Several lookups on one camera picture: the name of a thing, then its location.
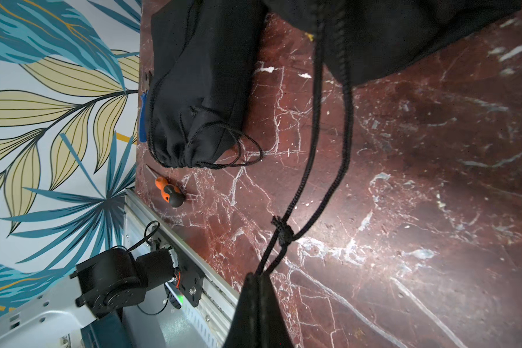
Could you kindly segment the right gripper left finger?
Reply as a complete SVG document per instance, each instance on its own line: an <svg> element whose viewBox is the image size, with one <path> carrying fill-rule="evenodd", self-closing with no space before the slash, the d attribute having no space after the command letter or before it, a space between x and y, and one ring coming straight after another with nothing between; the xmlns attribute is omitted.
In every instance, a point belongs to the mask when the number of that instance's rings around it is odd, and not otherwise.
<svg viewBox="0 0 522 348"><path fill-rule="evenodd" d="M260 347L259 315L260 277L248 273L223 347Z"/></svg>

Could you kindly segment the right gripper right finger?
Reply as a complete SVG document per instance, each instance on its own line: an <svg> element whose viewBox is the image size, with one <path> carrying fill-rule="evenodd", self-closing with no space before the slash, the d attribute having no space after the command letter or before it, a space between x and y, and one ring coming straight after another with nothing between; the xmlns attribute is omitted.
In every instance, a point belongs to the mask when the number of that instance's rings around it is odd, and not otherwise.
<svg viewBox="0 0 522 348"><path fill-rule="evenodd" d="M294 346L269 275L260 278L260 346Z"/></svg>

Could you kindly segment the black hair dryer pouch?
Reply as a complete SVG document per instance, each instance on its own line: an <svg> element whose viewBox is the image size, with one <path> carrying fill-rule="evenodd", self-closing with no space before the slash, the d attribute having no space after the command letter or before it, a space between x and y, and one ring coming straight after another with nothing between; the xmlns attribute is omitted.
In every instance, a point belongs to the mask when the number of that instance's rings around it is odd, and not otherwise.
<svg viewBox="0 0 522 348"><path fill-rule="evenodd" d="M170 1L152 16L147 146L165 168L222 169L239 146L266 6Z"/></svg>

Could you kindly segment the plain black drawstring pouch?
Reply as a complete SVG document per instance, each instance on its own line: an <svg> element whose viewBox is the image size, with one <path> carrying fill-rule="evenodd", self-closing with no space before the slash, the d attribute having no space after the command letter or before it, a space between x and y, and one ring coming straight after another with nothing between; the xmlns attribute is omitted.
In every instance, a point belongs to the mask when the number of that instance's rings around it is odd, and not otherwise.
<svg viewBox="0 0 522 348"><path fill-rule="evenodd" d="M445 46L522 9L522 1L267 1L291 26L314 37L313 127L300 185L262 255L257 276L273 272L288 246L322 215L344 179L352 154L352 89L403 70ZM345 120L342 159L333 183L310 220L297 233L288 225L310 178L320 136L323 69L342 84Z"/></svg>

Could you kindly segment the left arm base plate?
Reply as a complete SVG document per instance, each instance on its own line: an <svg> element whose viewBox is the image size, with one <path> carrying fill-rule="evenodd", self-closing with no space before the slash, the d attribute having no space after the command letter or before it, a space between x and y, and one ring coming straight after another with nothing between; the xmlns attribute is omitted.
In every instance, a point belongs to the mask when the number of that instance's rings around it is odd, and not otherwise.
<svg viewBox="0 0 522 348"><path fill-rule="evenodd" d="M172 266L175 275L167 283L181 306L189 304L198 307L203 294L204 272L188 255L188 250L181 246L176 239L168 234L158 221L154 221L151 229L158 228L150 238L152 251L168 249L171 254Z"/></svg>

